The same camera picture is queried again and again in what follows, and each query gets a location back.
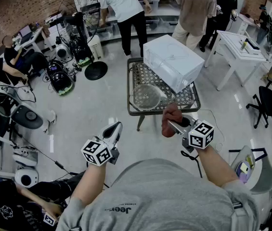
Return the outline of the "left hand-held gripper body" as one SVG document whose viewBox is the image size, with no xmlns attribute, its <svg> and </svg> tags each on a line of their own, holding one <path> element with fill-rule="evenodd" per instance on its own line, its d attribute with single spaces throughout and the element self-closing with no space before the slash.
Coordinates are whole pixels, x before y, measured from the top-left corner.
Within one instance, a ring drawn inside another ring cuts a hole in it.
<svg viewBox="0 0 272 231">
<path fill-rule="evenodd" d="M 97 138 L 87 140 L 80 151 L 88 163 L 99 167 L 107 162 L 115 165 L 119 157 L 116 144 Z"/>
</svg>

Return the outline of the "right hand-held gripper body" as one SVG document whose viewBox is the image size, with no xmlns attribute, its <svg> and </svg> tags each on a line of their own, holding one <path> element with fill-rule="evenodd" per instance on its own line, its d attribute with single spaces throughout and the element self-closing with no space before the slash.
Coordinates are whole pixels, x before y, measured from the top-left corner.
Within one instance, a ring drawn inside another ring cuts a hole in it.
<svg viewBox="0 0 272 231">
<path fill-rule="evenodd" d="M 214 138 L 214 129 L 206 120 L 191 119 L 190 125 L 184 129 L 183 136 L 187 140 L 184 147 L 189 153 L 194 149 L 205 149 Z"/>
</svg>

